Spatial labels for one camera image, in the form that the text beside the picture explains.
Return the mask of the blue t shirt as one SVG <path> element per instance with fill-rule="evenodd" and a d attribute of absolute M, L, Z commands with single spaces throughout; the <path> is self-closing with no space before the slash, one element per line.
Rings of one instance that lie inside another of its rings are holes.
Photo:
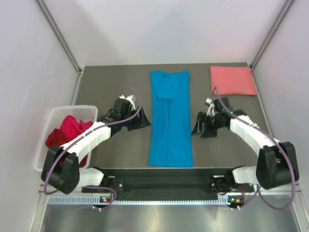
<path fill-rule="evenodd" d="M 152 135 L 148 164 L 193 166 L 189 71 L 150 71 Z"/>

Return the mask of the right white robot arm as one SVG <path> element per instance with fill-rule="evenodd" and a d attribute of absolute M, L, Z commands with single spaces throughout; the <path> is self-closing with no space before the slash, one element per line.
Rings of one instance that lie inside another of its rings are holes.
<path fill-rule="evenodd" d="M 227 128 L 257 155 L 255 166 L 236 167 L 226 172 L 225 185 L 230 191 L 237 191 L 243 184 L 259 184 L 271 189 L 299 180 L 292 143 L 282 143 L 262 131 L 244 111 L 234 110 L 227 97 L 207 98 L 205 105 L 207 111 L 198 113 L 192 135 L 214 138 L 220 128 Z"/>

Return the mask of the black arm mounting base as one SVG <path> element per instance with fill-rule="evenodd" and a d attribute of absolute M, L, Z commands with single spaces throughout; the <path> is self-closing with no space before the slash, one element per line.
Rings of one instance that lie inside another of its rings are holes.
<path fill-rule="evenodd" d="M 253 192 L 250 184 L 236 184 L 228 168 L 102 169 L 103 187 L 118 194 L 144 189 L 201 190 L 205 193 Z"/>

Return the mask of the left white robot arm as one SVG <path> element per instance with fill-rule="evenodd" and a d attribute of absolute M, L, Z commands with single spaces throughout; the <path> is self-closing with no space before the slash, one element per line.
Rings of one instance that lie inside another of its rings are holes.
<path fill-rule="evenodd" d="M 135 105 L 136 99 L 140 97 L 119 96 L 113 108 L 81 135 L 63 145 L 50 147 L 41 174 L 43 189 L 52 186 L 64 194 L 70 194 L 79 187 L 106 191 L 110 183 L 101 169 L 80 168 L 79 165 L 94 148 L 122 128 L 133 131 L 150 126 L 142 106 Z"/>

